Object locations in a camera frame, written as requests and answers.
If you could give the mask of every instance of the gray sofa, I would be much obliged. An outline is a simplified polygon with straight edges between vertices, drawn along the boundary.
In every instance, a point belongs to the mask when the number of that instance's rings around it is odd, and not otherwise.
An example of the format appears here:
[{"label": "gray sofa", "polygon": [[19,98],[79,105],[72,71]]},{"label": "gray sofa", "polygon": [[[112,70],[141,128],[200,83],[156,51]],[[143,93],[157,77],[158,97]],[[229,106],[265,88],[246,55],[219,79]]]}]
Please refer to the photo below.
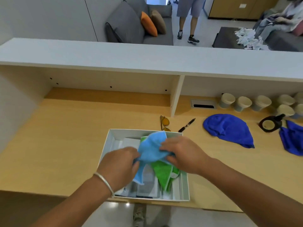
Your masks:
[{"label": "gray sofa", "polygon": [[[276,13],[275,10],[268,10],[264,13],[263,18],[267,18],[274,13]],[[254,29],[259,26],[262,19],[255,24]],[[286,33],[278,30],[273,31],[265,40],[265,43],[270,47],[271,50],[275,51],[303,52],[303,36],[297,37],[292,33]]]},{"label": "gray sofa", "polygon": [[[141,25],[141,13],[147,15],[157,10],[164,19],[167,33],[153,37],[145,32]],[[108,42],[131,44],[174,45],[172,32],[172,6],[148,5],[144,0],[124,0],[111,13],[105,23],[105,33]]]}]

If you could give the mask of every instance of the sunglasses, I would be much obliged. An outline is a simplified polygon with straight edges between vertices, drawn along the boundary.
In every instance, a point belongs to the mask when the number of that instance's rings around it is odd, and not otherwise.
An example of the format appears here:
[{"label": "sunglasses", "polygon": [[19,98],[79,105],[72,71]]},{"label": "sunglasses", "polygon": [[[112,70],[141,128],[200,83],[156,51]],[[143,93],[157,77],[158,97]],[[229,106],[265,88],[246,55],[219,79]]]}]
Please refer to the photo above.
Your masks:
[{"label": "sunglasses", "polygon": [[171,131],[166,126],[169,125],[169,119],[165,116],[160,116],[160,122],[161,122],[161,131]]}]

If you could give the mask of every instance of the shoe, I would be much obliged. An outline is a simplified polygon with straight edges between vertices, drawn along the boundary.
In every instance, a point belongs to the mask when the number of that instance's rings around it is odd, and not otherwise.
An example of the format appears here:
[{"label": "shoe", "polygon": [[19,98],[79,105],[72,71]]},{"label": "shoe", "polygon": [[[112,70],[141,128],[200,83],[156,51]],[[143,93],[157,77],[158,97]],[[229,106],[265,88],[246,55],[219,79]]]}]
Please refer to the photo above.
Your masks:
[{"label": "shoe", "polygon": [[187,40],[187,42],[196,45],[200,41],[197,40],[197,39],[195,39],[194,37],[189,37],[188,40]]},{"label": "shoe", "polygon": [[135,204],[133,213],[133,226],[144,226],[146,218],[146,204]]},{"label": "shoe", "polygon": [[179,32],[178,32],[177,38],[178,38],[179,40],[181,40],[181,39],[182,39],[182,35],[183,35],[183,31],[179,31]]}]

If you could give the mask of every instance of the pen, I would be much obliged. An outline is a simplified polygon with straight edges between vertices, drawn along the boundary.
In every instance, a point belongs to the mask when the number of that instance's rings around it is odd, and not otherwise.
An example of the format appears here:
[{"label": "pen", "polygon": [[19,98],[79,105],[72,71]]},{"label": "pen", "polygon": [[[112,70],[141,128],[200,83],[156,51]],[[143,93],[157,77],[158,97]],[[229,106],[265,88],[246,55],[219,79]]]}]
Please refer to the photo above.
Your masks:
[{"label": "pen", "polygon": [[194,121],[195,121],[196,118],[192,119],[186,126],[182,127],[178,132],[179,133],[182,133],[185,128],[187,128],[189,125],[191,125]]}]

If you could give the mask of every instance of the white cup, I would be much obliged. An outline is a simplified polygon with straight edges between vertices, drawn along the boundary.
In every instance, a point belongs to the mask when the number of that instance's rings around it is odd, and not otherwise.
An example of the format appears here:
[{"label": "white cup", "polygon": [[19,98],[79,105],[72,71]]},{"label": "white cup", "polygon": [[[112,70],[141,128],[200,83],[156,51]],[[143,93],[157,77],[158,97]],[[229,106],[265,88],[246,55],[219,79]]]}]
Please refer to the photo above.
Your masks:
[{"label": "white cup", "polygon": [[294,98],[292,98],[290,95],[280,95],[279,98],[277,99],[278,105],[293,105],[296,101]]},{"label": "white cup", "polygon": [[290,116],[292,119],[298,119],[300,117],[303,116],[303,104],[298,104],[295,108],[294,108],[295,114]]},{"label": "white cup", "polygon": [[240,96],[238,99],[237,99],[237,102],[235,104],[235,110],[238,111],[238,112],[241,112],[243,111],[245,108],[248,108],[252,105],[252,101],[245,97],[245,96]]},{"label": "white cup", "polygon": [[303,104],[303,92],[298,92],[295,96],[294,99],[296,103],[298,104]]},{"label": "white cup", "polygon": [[285,114],[286,117],[289,117],[289,116],[293,116],[295,112],[290,106],[282,104],[277,108],[276,116],[281,114]]},{"label": "white cup", "polygon": [[224,93],[219,102],[219,106],[225,109],[228,108],[235,101],[236,98],[232,94]]},{"label": "white cup", "polygon": [[271,105],[271,99],[266,96],[258,96],[252,105],[252,110],[260,111],[265,107]]}]

